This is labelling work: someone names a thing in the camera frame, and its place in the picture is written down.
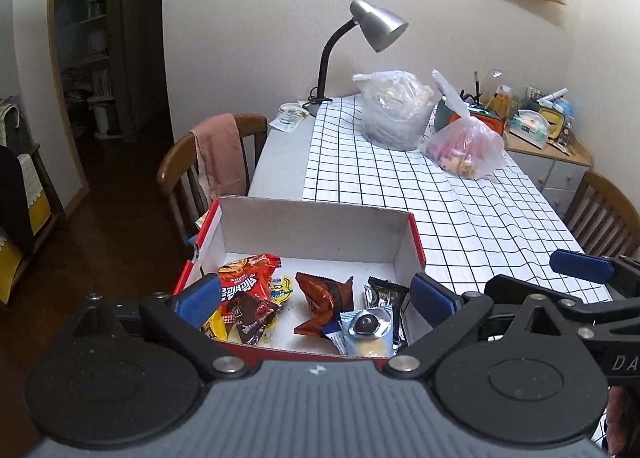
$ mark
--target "pink towel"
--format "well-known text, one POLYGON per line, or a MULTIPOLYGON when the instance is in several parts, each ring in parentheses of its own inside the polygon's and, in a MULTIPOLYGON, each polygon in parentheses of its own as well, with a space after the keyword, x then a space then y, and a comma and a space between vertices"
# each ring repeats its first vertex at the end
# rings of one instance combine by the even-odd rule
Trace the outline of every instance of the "pink towel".
POLYGON ((198 182, 209 199, 246 194, 240 134, 234 116, 217 115, 191 130, 196 138, 198 182))

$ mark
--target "black lamp neck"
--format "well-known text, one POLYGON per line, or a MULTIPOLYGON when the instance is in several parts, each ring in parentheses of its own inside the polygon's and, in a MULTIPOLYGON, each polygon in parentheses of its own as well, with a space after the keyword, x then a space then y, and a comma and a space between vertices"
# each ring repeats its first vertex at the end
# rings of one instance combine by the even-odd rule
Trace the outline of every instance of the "black lamp neck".
POLYGON ((348 31, 350 31, 354 26, 356 26, 356 24, 357 23, 353 19, 350 19, 338 30, 336 30, 334 34, 329 38, 329 41, 327 41, 324 45, 324 50, 322 50, 322 57, 320 58, 318 91, 316 93, 316 98, 314 99, 314 104, 321 104, 323 101, 327 100, 324 96, 324 87, 326 85, 326 70, 329 66, 329 55, 331 54, 331 49, 334 47, 334 44, 338 42, 338 39, 340 39, 348 31))

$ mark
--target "drawer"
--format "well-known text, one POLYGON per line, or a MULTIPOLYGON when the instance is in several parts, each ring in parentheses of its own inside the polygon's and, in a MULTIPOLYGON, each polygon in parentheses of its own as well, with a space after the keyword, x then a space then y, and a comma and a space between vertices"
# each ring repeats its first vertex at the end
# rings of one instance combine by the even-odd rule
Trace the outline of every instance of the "drawer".
POLYGON ((569 208, 569 204, 571 203, 571 200, 574 199, 574 195, 575 191, 569 191, 567 189, 552 189, 550 187, 545 187, 542 190, 542 196, 545 197, 552 209, 561 218, 569 208))
POLYGON ((534 185, 541 190, 546 183, 546 178, 551 172, 554 161, 544 156, 535 156, 532 154, 517 153, 509 151, 509 156, 518 164, 518 167, 526 174, 534 185))
POLYGON ((583 165, 557 161, 546 180, 545 187, 575 191, 580 185, 582 175, 588 170, 589 168, 583 165))

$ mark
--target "red and white box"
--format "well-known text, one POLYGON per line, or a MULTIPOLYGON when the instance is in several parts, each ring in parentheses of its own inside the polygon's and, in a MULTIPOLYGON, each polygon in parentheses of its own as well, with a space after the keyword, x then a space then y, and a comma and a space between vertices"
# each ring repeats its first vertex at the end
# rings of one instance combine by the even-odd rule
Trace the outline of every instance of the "red and white box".
MULTIPOLYGON (((257 346, 223 342, 252 364, 259 359, 291 358, 303 352, 339 357, 326 339, 296 335, 293 330, 312 314, 300 290, 297 272, 346 282, 353 276, 354 308, 364 308, 369 276, 409 286, 424 271, 424 251, 411 213, 327 202, 227 196, 214 200, 195 242, 194 257, 185 264, 174 294, 220 266, 255 254, 279 256, 277 276, 290 276, 293 294, 276 317, 273 332, 257 346), (248 355, 247 349, 260 350, 248 355)), ((409 344, 429 330, 410 301, 402 312, 409 344)))

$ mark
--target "dark floor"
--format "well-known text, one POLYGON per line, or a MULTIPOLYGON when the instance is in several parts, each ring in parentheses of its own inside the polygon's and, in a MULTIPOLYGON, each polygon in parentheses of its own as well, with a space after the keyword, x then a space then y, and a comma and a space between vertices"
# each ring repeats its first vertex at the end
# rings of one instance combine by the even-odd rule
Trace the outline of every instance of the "dark floor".
POLYGON ((3 419, 12 419, 0 424, 4 458, 21 456, 36 441, 20 384, 84 296, 99 292, 124 302, 170 291, 178 279, 184 261, 156 191, 156 171, 173 143, 167 121, 154 120, 135 144, 78 139, 91 192, 0 311, 0 397, 3 419))

